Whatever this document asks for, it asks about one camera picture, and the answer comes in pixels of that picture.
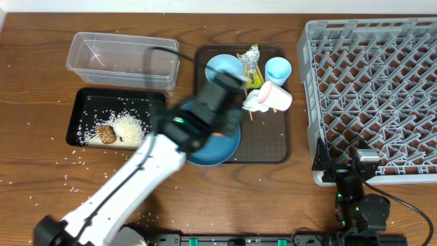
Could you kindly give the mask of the dark blue plate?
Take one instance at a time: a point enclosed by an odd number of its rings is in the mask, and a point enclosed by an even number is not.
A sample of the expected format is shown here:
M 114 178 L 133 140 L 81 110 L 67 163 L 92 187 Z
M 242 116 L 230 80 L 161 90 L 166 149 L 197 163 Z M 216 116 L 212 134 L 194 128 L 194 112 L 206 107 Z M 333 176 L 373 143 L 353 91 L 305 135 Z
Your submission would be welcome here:
M 238 149 L 241 130 L 238 126 L 231 136 L 212 135 L 200 150 L 192 153 L 187 161 L 199 166 L 212 166 L 224 163 Z

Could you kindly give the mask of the light blue bowl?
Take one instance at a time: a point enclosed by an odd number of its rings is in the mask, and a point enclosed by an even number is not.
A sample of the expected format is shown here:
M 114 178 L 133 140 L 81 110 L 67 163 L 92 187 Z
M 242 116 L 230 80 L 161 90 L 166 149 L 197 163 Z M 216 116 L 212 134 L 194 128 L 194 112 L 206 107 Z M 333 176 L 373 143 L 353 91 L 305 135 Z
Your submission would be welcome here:
M 212 82 L 217 72 L 228 72 L 243 76 L 244 67 L 237 57 L 228 54 L 220 54 L 208 61 L 205 71 L 206 79 Z

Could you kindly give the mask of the pink cup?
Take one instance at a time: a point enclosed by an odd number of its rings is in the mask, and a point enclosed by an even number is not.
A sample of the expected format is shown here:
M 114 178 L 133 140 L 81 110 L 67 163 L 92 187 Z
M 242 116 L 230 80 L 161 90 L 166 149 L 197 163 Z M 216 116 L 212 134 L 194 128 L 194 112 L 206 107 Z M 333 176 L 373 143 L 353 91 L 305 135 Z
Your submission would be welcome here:
M 257 95 L 259 104 L 276 109 L 277 111 L 288 110 L 292 100 L 292 95 L 289 92 L 272 81 L 265 82 Z

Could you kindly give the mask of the light blue cup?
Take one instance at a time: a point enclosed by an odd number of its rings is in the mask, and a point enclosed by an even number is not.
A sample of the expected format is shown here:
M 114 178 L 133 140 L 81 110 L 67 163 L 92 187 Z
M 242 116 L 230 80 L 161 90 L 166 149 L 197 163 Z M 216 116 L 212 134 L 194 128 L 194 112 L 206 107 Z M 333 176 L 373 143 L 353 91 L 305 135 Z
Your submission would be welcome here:
M 265 65 L 265 80 L 283 86 L 292 73 L 292 65 L 286 58 L 273 57 Z

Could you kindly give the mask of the brown food scrap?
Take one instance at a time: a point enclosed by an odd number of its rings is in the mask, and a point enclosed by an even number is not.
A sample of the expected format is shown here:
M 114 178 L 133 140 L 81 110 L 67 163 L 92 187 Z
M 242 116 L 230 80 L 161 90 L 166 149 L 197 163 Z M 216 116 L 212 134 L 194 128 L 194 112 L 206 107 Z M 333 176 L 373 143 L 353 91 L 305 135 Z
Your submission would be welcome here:
M 116 142 L 116 135 L 110 126 L 99 126 L 96 129 L 96 134 L 103 144 L 113 144 Z

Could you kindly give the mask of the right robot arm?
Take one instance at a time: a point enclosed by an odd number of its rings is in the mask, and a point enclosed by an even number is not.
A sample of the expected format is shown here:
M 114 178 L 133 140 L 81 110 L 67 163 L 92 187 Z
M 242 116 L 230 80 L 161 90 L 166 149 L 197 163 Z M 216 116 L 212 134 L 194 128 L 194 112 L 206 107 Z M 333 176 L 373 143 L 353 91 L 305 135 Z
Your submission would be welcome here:
M 337 187 L 335 215 L 343 227 L 324 237 L 324 245 L 379 245 L 378 234 L 386 230 L 390 213 L 387 198 L 375 193 L 365 194 L 365 181 L 376 175 L 380 157 L 364 139 L 352 156 L 342 163 L 334 162 L 322 139 L 317 140 L 313 171 L 322 172 L 323 182 Z

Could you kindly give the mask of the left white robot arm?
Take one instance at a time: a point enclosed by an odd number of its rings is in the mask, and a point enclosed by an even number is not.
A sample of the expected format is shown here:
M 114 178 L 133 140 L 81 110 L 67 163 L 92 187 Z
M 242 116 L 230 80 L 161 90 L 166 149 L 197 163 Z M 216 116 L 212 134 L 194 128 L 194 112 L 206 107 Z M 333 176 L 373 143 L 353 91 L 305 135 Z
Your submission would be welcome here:
M 178 104 L 160 113 L 156 130 L 102 188 L 61 221 L 45 216 L 36 225 L 34 245 L 110 245 L 127 218 L 188 155 L 214 133 L 236 132 L 246 82 L 242 75 L 217 72 L 198 95 L 185 98 L 189 109 Z

